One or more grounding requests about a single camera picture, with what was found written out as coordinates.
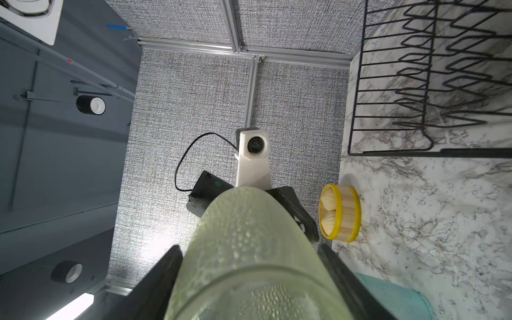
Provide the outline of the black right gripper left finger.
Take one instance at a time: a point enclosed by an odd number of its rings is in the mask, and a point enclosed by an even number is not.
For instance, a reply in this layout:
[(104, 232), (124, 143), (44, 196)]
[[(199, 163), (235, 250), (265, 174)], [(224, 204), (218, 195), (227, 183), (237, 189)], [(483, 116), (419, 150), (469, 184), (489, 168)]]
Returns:
[(183, 254), (174, 245), (106, 319), (163, 319)]

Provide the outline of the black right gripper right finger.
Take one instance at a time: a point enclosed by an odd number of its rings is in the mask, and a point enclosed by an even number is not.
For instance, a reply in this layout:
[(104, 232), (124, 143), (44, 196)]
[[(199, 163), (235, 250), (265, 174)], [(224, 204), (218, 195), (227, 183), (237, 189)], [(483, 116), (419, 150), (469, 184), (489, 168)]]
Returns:
[(317, 253), (354, 319), (395, 319), (330, 246), (321, 244)]

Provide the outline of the teal frosted cup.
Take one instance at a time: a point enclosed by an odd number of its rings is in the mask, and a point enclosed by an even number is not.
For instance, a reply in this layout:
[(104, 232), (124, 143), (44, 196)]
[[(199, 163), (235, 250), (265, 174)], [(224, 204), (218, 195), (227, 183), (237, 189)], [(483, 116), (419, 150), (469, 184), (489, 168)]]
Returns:
[(435, 319), (428, 300), (422, 294), (369, 275), (355, 275), (396, 319)]

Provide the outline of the black wire dish rack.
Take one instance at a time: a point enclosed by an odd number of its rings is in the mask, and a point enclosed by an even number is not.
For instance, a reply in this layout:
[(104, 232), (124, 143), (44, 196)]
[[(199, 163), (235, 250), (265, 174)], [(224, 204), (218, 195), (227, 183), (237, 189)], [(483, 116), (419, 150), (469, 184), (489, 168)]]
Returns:
[(347, 151), (511, 157), (511, 2), (366, 1)]

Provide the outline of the pale yellow-green frosted cup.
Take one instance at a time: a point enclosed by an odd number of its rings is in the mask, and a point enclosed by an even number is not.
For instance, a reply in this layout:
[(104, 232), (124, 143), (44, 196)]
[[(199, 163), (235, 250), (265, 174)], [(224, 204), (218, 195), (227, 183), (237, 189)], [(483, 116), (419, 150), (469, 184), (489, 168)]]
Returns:
[(269, 193), (236, 187), (205, 211), (167, 319), (351, 319), (317, 252)]

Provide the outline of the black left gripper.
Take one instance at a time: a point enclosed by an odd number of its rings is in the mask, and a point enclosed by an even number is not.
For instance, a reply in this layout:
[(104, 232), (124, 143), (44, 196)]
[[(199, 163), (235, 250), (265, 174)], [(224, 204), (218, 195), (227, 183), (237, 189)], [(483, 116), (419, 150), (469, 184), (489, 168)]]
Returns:
[(266, 191), (290, 214), (291, 218), (301, 228), (310, 243), (319, 241), (318, 227), (312, 216), (301, 205), (292, 187), (278, 187)]

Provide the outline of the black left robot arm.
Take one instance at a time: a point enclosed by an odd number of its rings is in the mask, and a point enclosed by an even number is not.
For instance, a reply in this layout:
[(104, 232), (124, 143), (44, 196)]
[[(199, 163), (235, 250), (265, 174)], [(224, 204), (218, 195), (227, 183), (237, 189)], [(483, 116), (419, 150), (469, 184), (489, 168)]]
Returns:
[[(232, 189), (233, 185), (216, 177), (208, 171), (203, 171), (197, 180), (194, 188), (190, 190), (187, 210), (201, 218), (212, 201), (223, 192)], [(279, 187), (266, 191), (277, 200), (296, 224), (303, 230), (306, 238), (311, 243), (319, 241), (319, 232), (315, 220), (300, 204), (299, 199), (292, 187)]]

